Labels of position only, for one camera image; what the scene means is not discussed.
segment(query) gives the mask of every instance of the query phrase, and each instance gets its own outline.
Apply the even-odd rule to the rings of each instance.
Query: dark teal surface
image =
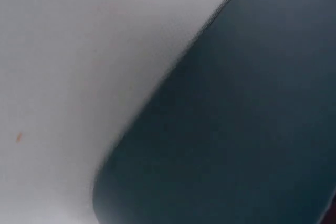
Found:
[[[314,224],[336,186],[336,0],[232,0],[97,177],[101,224]]]

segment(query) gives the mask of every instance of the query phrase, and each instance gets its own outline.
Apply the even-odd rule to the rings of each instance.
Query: white surface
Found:
[[[97,223],[104,155],[222,1],[0,0],[0,223]]]

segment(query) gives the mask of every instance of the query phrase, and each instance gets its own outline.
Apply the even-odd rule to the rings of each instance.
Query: white wall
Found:
[[[105,153],[222,1],[0,0],[0,223],[96,223]]]

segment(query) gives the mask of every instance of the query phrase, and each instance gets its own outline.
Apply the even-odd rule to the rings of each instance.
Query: dark green fabric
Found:
[[[314,224],[336,185],[336,0],[232,0],[97,177],[101,224]]]

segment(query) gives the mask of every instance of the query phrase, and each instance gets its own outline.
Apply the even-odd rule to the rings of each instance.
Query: orange speck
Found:
[[[16,137],[16,143],[19,143],[21,141],[21,137],[22,137],[22,132],[20,132],[19,134],[17,134],[17,137]]]

